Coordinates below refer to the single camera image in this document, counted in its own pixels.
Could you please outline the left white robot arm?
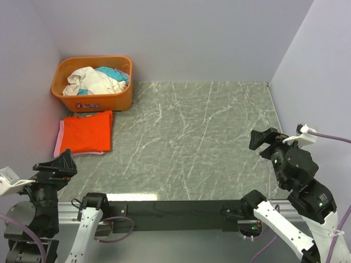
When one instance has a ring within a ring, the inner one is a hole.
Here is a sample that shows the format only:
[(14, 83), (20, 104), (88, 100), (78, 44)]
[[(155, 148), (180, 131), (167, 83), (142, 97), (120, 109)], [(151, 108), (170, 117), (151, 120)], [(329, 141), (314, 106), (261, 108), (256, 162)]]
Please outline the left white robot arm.
[[(58, 191), (77, 174), (71, 150), (49, 162), (33, 166), (36, 174), (24, 180), (9, 167), (1, 169), (1, 196), (27, 195), (28, 201), (12, 206), (1, 219), (9, 251), (6, 262), (56, 262), (59, 241)], [(101, 220), (110, 215), (104, 193), (88, 193), (77, 212), (78, 231), (66, 262), (86, 262), (88, 247)]]

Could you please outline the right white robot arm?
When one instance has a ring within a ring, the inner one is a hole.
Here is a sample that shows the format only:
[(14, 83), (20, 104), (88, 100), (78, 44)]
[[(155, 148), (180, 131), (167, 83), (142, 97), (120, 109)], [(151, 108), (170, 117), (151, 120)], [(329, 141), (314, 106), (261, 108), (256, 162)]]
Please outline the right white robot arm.
[(318, 137), (350, 142), (318, 133), (306, 124), (297, 126), (295, 136), (275, 128), (250, 133), (250, 150), (266, 145), (259, 155), (271, 161), (278, 187), (289, 192), (287, 200), (307, 232), (299, 229), (257, 190), (242, 197), (241, 214), (248, 219), (260, 220), (273, 230), (299, 262), (350, 262), (350, 249), (343, 232), (350, 210), (341, 219), (338, 217), (333, 194), (315, 178), (319, 166), (305, 150), (305, 146), (314, 144)]

